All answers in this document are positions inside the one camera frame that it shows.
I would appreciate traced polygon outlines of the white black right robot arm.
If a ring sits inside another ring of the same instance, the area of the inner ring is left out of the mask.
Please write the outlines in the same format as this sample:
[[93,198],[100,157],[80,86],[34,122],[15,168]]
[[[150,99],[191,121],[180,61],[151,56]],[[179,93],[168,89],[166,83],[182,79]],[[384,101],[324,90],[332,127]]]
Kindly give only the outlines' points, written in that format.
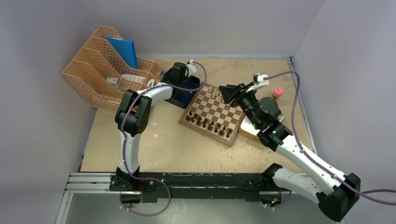
[[263,186],[273,190],[286,188],[316,203],[328,218],[340,222],[359,200],[360,178],[334,168],[306,146],[286,127],[278,116],[281,110],[270,97],[258,100],[255,91],[244,84],[220,86],[224,103],[239,106],[253,127],[259,141],[293,162],[305,175],[293,174],[280,165],[272,165],[262,177]]

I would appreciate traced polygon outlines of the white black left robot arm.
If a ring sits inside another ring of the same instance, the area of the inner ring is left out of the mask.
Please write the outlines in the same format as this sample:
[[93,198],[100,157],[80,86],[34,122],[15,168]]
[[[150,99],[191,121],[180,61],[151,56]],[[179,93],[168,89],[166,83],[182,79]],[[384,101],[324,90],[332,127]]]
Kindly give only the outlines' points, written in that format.
[[161,101],[171,99],[178,91],[191,90],[183,84],[198,70],[194,60],[174,63],[163,74],[159,83],[140,91],[127,90],[115,115],[115,122],[121,136],[121,158],[116,170],[119,183],[126,190],[133,191],[139,186],[138,152],[140,137],[149,121],[151,107]]

